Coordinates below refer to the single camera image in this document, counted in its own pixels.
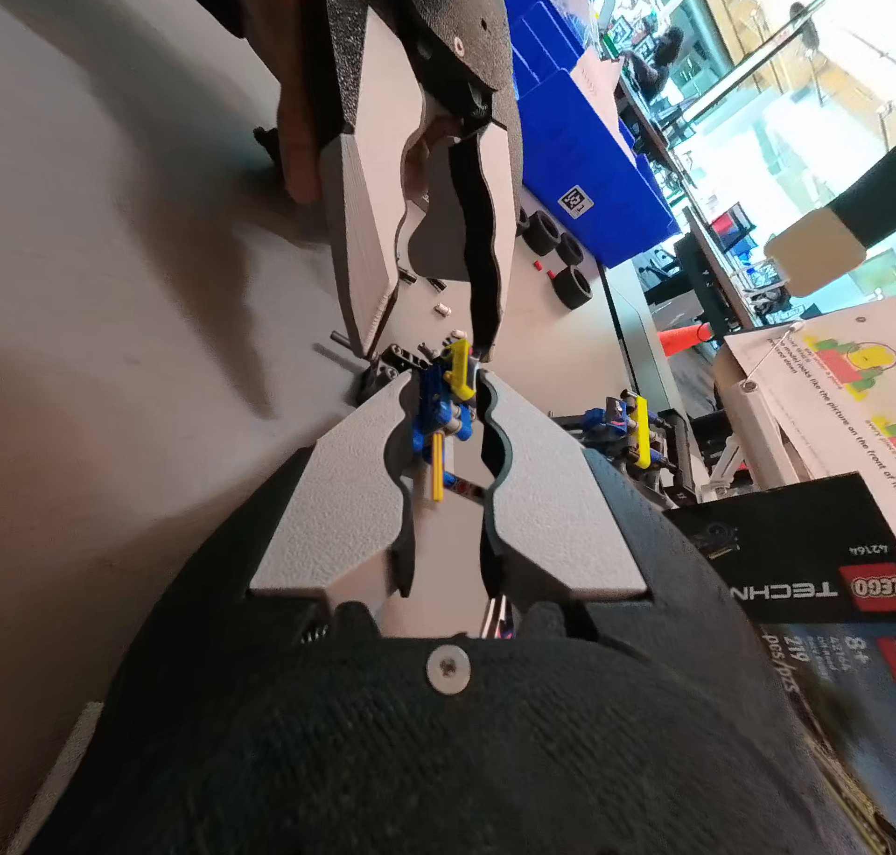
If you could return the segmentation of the person's left hand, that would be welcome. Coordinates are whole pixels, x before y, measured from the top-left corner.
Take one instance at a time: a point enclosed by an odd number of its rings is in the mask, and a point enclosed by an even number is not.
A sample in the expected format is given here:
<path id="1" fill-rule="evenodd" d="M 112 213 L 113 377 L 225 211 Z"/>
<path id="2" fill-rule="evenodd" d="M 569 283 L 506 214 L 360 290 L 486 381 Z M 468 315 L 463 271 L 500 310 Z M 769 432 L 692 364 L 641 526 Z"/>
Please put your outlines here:
<path id="1" fill-rule="evenodd" d="M 287 193 L 298 204 L 322 198 L 320 146 L 307 80 L 304 8 L 307 0 L 286 0 L 283 57 L 277 114 L 280 158 Z"/>

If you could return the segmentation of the white display stand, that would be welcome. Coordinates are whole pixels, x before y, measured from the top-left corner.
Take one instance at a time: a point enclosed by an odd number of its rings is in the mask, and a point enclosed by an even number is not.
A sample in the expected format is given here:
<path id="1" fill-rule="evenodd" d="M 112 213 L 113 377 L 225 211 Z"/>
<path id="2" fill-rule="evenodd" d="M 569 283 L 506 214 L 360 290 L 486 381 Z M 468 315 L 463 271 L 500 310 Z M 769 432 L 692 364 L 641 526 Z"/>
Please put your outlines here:
<path id="1" fill-rule="evenodd" d="M 728 344 L 713 363 L 715 387 L 731 433 L 702 492 L 720 498 L 731 490 L 736 472 L 745 464 L 759 491 L 797 484 L 798 470 L 785 443 L 780 424 L 756 379 L 741 368 Z"/>

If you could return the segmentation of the lego set cardboard box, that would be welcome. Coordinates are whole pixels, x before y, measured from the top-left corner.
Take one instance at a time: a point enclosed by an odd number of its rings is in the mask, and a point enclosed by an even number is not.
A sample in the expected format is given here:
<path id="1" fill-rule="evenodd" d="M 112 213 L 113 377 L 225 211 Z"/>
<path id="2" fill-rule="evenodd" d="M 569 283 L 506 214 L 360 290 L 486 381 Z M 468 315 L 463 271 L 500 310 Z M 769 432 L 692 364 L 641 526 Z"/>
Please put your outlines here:
<path id="1" fill-rule="evenodd" d="M 894 853 L 894 532 L 857 473 L 672 509 L 756 630 L 829 790 Z"/>

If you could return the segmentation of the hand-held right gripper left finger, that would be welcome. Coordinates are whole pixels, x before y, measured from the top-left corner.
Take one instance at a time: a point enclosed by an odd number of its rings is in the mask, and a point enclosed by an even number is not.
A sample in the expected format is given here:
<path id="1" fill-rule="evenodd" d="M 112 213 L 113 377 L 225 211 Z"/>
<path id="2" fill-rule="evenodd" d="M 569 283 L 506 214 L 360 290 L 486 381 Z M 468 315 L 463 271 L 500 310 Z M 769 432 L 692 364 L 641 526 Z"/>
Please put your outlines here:
<path id="1" fill-rule="evenodd" d="M 362 603 L 409 597 L 416 570 L 411 490 L 418 376 L 406 370 L 315 443 L 249 584 L 258 596 Z"/>

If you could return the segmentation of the dark grey lego chassis assembly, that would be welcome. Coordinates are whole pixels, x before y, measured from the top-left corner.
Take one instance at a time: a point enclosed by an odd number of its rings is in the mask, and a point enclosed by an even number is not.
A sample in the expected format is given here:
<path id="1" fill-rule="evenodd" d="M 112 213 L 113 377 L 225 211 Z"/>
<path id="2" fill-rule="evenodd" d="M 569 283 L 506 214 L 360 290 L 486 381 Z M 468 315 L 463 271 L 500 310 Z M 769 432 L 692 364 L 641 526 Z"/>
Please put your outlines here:
<path id="1" fill-rule="evenodd" d="M 661 508 L 698 505 L 687 420 L 676 410 L 652 410 L 640 394 L 624 390 L 602 407 L 554 416 L 553 421 L 594 450 Z"/>

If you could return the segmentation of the orange traffic cone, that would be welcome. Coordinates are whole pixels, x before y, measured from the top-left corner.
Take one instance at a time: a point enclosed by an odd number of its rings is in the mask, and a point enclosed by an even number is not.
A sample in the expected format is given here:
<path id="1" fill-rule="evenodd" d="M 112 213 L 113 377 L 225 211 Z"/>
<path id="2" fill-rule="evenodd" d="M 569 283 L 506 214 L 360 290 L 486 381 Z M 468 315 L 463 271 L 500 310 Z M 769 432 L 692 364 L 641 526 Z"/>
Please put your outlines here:
<path id="1" fill-rule="evenodd" d="M 715 340 L 709 323 L 693 323 L 658 332 L 659 344 L 666 357 L 673 357 L 681 352 Z"/>

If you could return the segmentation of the blue plastic bins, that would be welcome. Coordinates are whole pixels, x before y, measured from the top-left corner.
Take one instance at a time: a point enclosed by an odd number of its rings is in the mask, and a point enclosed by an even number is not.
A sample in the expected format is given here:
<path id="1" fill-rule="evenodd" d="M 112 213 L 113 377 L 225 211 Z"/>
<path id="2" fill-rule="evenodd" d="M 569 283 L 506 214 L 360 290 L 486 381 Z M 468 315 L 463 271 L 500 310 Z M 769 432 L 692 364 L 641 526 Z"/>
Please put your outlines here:
<path id="1" fill-rule="evenodd" d="M 523 183 L 604 267 L 678 232 L 647 159 L 617 113 L 618 61 L 577 49 L 545 2 L 511 25 Z"/>

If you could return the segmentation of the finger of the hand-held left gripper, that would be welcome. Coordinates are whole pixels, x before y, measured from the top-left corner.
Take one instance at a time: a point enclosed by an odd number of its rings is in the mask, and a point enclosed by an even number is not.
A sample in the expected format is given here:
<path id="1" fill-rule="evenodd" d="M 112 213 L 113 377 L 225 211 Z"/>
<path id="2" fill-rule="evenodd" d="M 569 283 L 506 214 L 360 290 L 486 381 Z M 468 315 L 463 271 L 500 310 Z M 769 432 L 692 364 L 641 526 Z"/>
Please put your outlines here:
<path id="1" fill-rule="evenodd" d="M 399 285 L 407 217 L 405 162 L 424 132 L 427 100 L 399 37 L 367 11 L 351 130 L 322 149 L 330 254 L 350 348 L 371 357 Z"/>
<path id="2" fill-rule="evenodd" d="M 469 285 L 472 349 L 494 356 L 506 312 L 519 208 L 510 140 L 501 126 L 484 126 L 434 145 L 427 160 L 427 210 L 410 234 L 412 270 Z"/>

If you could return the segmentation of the yellow lego liftarm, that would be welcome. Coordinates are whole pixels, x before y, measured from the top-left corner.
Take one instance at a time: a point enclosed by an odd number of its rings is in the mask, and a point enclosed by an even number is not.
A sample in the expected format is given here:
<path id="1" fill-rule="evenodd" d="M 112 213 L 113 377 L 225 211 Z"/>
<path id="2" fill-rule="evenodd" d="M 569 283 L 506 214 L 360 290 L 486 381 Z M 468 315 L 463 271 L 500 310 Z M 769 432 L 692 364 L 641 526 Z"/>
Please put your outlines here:
<path id="1" fill-rule="evenodd" d="M 447 369 L 443 379 L 455 401 L 468 403 L 476 397 L 477 360 L 472 354 L 471 343 L 460 338 L 447 345 L 443 353 Z"/>

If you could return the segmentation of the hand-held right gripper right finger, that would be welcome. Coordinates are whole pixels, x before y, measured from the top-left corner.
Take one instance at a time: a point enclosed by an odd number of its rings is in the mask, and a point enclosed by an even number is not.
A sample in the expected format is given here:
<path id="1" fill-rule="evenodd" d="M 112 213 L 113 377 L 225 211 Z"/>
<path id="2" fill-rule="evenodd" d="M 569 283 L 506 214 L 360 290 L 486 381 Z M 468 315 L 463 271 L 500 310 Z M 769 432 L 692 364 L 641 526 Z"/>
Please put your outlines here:
<path id="1" fill-rule="evenodd" d="M 480 373 L 481 458 L 494 479 L 484 499 L 487 586 L 505 594 L 516 636 L 592 605 L 643 611 L 655 598 L 586 449 L 497 373 Z"/>

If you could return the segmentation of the blue grey lego axle assembly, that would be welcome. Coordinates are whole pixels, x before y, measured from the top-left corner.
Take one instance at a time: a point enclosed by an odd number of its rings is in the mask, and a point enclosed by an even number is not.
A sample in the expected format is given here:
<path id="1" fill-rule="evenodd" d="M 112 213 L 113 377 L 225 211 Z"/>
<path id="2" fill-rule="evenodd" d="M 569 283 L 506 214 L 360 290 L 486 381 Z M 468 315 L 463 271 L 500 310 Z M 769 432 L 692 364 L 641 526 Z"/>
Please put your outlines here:
<path id="1" fill-rule="evenodd" d="M 484 489 L 465 480 L 449 467 L 452 445 L 470 440 L 476 414 L 475 400 L 455 401 L 443 379 L 447 369 L 443 353 L 452 342 L 451 335 L 442 343 L 441 350 L 421 346 L 421 356 L 397 344 L 388 346 L 367 364 L 356 383 L 354 400 L 360 405 L 404 372 L 410 372 L 419 382 L 420 395 L 412 424 L 412 452 L 427 465 L 427 499 L 432 503 L 443 500 L 445 491 L 478 505 L 484 502 Z"/>

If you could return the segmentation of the printed instruction poster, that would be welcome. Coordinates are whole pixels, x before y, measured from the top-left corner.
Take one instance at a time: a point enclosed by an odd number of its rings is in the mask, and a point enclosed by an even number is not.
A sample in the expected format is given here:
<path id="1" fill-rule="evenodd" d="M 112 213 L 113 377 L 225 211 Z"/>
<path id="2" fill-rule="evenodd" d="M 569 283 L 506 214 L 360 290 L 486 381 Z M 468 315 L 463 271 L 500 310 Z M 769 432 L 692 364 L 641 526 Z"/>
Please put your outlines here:
<path id="1" fill-rule="evenodd" d="M 895 300 L 730 334 L 716 359 L 755 384 L 813 480 L 855 471 L 883 511 L 895 494 Z"/>

